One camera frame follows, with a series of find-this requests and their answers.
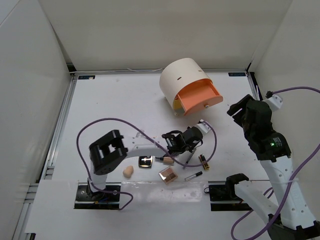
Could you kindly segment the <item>gold black lipstick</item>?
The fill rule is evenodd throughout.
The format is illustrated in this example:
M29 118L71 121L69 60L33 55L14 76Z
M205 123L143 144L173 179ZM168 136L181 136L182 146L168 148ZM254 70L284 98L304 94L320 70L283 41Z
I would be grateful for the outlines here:
M207 159L205 158L205 156L204 156L203 154L201 154L201 155L198 156L198 159L199 159L199 161L200 161L203 169L204 169L205 171L208 171L208 170L210 169L210 166L209 166L209 164L207 163Z

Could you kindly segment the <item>clear black-capped mascara tube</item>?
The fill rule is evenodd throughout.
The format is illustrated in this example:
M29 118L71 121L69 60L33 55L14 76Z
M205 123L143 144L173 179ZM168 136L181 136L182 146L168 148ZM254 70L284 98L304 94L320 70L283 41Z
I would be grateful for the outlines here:
M197 178L197 177L201 176L202 174L203 174L203 172L202 172L202 171L199 171L199 172L197 172L197 173L194 173L194 174L186 177L186 178L184 179L184 181L185 181L185 182L188 182L188 181L190 181L190 180L192 180L192 179L194 179L194 178Z

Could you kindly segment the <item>red lip gloss tube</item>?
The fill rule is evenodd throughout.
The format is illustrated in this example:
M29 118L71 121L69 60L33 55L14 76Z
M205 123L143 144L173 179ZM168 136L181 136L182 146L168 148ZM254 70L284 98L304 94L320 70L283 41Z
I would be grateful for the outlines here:
M183 170L187 167L187 165L189 164L189 162L190 162L190 160L191 160L191 158L193 157L193 155L194 155L195 152L196 152L196 150L194 149L194 150L190 153L190 155L187 157L186 162L185 162L185 164L184 164L183 167L182 167Z

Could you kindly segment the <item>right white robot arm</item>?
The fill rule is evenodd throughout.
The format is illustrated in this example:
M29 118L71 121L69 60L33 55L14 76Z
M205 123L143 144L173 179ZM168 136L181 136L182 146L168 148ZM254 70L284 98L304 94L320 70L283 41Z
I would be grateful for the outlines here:
M226 178L224 193L240 198L255 211L272 240L309 240L319 237L320 222L310 211L294 175L292 153L284 135L273 129L272 111L281 100L255 100L246 95L227 114L243 129L249 148L265 170L277 204L257 190L243 173Z

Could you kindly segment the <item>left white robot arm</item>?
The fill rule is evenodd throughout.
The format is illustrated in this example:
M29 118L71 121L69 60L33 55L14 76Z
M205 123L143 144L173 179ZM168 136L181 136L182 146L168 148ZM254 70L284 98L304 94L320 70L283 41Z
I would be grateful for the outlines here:
M173 158L191 152L203 142L209 128L197 124L184 132L173 130L159 137L123 136L119 130L111 130L89 146L90 178L86 193L94 200L105 195L105 183L109 173L113 172L124 160L133 157L169 157Z

